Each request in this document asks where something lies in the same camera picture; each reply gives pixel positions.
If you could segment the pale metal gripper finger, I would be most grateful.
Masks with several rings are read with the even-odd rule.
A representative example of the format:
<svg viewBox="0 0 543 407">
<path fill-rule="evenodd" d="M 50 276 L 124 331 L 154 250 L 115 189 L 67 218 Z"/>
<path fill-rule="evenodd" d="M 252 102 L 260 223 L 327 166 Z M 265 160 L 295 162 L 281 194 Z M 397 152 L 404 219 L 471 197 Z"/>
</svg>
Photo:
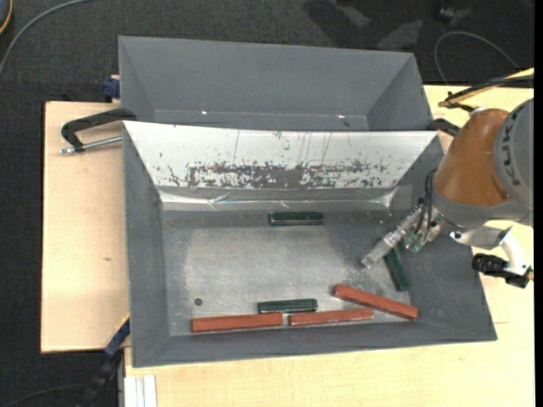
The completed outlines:
<svg viewBox="0 0 543 407">
<path fill-rule="evenodd" d="M 367 255 L 367 268 L 373 267 L 380 259 L 386 256 L 397 242 L 397 238 L 382 238 Z"/>
<path fill-rule="evenodd" d="M 383 236 L 372 250 L 361 260 L 364 266 L 373 266 L 395 246 L 395 234 L 389 232 Z"/>
</svg>

